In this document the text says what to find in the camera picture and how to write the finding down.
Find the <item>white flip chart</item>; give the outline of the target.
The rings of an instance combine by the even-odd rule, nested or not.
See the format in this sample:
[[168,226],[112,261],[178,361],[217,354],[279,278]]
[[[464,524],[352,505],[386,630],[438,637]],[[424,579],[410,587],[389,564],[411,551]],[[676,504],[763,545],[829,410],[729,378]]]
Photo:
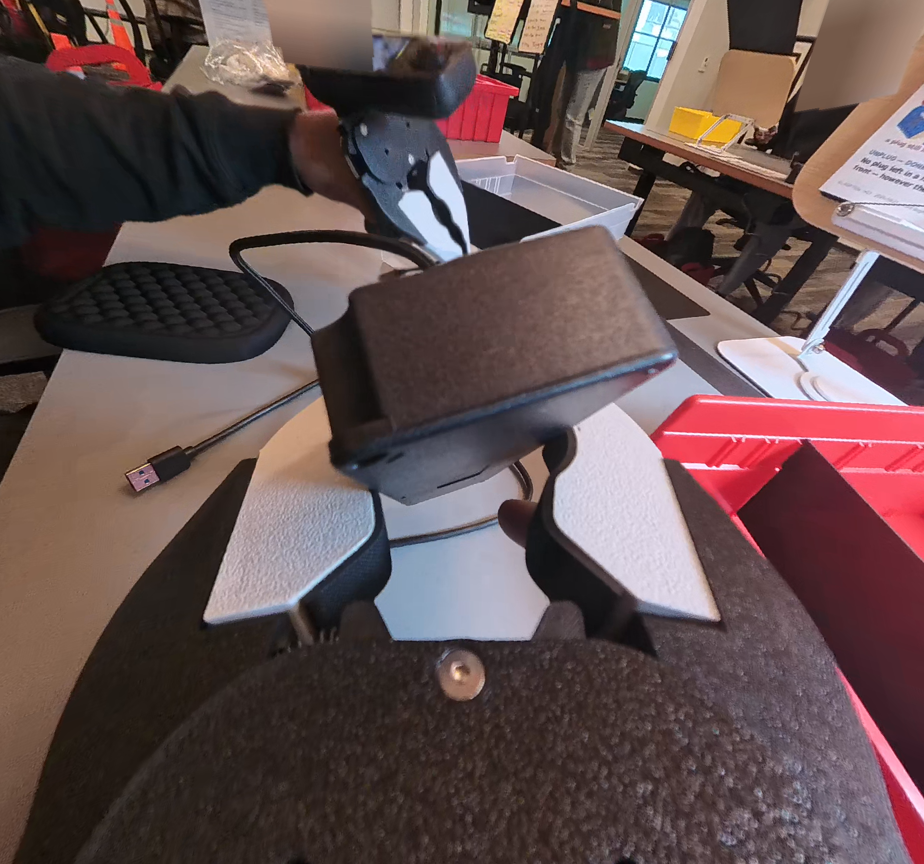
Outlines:
[[524,27],[516,46],[518,53],[541,55],[546,49],[561,0],[529,0]]
[[510,44],[525,0],[494,0],[491,15],[484,30],[486,39]]

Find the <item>clear plastic bin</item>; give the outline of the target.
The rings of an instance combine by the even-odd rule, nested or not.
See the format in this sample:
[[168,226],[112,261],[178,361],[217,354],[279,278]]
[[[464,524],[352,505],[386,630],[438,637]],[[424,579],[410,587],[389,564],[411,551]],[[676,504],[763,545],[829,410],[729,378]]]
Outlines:
[[620,239],[643,205],[639,196],[521,155],[510,161],[502,155],[462,159],[457,170],[462,181],[559,223],[558,229],[544,234],[596,226]]

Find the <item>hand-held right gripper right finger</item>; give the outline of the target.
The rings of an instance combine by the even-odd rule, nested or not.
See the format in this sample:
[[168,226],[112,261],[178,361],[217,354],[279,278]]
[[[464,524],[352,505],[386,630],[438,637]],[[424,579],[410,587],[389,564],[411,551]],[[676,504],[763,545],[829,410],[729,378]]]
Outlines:
[[542,455],[548,478],[526,527],[525,562],[549,604],[532,640],[653,653],[657,621],[722,631],[665,460],[628,415],[607,406]]

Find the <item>person's left forearm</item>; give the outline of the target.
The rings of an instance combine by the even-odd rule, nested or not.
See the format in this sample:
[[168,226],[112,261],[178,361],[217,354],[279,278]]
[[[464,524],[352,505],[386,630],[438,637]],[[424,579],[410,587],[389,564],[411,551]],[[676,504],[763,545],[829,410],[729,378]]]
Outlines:
[[2,56],[2,250],[38,229],[207,214],[268,186],[309,194],[294,123],[294,110],[111,86]]

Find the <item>red plastic bin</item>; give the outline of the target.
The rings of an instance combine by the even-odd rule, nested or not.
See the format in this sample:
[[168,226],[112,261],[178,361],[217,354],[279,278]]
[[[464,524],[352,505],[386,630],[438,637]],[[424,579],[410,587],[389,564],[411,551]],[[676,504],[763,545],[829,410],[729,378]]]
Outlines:
[[[803,442],[817,445],[842,472],[908,470],[923,479],[922,408],[692,396],[652,439],[666,459],[685,466],[758,550],[738,513]],[[840,672],[877,756],[910,858],[922,862],[922,789]]]

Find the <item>orange traffic cone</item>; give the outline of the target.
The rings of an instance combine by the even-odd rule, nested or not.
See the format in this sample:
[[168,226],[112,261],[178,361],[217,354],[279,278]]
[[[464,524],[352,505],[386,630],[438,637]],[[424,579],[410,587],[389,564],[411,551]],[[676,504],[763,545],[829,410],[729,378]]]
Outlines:
[[143,36],[128,4],[104,0],[112,42],[123,50],[131,51],[140,61],[144,59]]

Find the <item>long black tape strip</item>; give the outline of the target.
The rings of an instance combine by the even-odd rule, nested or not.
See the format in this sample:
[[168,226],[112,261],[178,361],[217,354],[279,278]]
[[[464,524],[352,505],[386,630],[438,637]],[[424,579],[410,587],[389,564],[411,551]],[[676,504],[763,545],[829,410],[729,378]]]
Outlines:
[[700,347],[672,323],[665,322],[664,325],[676,346],[679,361],[697,373],[717,394],[742,398],[767,397],[733,367],[729,367],[726,362]]

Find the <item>person's right hand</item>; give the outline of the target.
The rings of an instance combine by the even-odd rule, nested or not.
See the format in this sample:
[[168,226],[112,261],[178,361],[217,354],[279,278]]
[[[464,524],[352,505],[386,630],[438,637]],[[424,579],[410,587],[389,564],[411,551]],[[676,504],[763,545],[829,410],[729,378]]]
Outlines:
[[497,512],[498,525],[503,534],[526,551],[530,536],[537,525],[537,502],[508,499],[502,502]]

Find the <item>person's left hand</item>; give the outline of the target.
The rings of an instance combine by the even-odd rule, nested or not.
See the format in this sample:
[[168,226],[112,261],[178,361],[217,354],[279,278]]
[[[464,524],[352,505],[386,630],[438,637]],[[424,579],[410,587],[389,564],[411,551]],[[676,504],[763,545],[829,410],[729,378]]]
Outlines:
[[347,162],[334,112],[297,112],[288,142],[295,172],[308,191],[359,211],[367,225],[374,222],[372,203]]

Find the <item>clear plastic bag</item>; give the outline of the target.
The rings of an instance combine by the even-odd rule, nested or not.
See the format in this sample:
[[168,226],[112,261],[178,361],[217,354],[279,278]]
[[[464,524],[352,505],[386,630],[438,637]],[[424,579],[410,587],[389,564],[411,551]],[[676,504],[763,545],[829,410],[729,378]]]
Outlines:
[[267,41],[219,39],[208,47],[202,73],[215,84],[252,92],[285,93],[295,84],[295,70],[284,61],[281,50]]

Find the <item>glass window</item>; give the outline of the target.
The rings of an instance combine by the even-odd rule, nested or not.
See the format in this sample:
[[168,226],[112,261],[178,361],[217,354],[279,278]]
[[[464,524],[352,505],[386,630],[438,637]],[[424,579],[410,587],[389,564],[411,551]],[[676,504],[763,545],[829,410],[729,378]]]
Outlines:
[[687,8],[681,5],[643,0],[623,69],[643,73],[649,81],[661,81],[686,17]]

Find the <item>red ribbed crate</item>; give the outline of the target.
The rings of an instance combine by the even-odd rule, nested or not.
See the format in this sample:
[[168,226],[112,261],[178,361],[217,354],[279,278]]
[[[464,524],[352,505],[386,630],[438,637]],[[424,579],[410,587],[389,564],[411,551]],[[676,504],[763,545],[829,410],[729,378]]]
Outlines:
[[518,94],[518,87],[479,74],[464,102],[436,125],[450,141],[498,143],[509,103]]

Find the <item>black box usb hub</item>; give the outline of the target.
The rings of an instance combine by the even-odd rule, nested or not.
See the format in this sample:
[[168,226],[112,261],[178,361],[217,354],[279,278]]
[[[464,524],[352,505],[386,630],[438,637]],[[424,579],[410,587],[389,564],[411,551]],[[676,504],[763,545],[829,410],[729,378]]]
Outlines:
[[490,479],[677,359],[603,227],[357,288],[311,347],[331,465],[405,505]]

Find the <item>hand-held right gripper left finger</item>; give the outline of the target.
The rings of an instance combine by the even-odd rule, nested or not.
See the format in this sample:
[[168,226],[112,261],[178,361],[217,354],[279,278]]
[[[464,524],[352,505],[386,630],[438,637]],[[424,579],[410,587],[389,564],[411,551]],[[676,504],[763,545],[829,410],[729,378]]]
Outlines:
[[203,622],[219,626],[301,614],[338,627],[350,604],[372,602],[392,575],[378,494],[319,462],[259,459],[225,547]]

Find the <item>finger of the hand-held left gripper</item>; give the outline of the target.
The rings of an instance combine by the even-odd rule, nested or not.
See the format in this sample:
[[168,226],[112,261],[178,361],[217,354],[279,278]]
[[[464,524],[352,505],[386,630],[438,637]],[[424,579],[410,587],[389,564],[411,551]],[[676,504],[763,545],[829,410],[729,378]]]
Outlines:
[[[463,243],[458,242],[445,223],[437,217],[426,191],[401,191],[398,208],[404,213],[418,233],[422,236],[425,247],[440,261],[448,262],[463,256]],[[463,191],[451,188],[444,197],[437,200],[445,204],[449,212],[449,221],[463,232]]]
[[426,243],[437,256],[461,256],[471,248],[461,182],[443,153],[433,154],[427,166]]

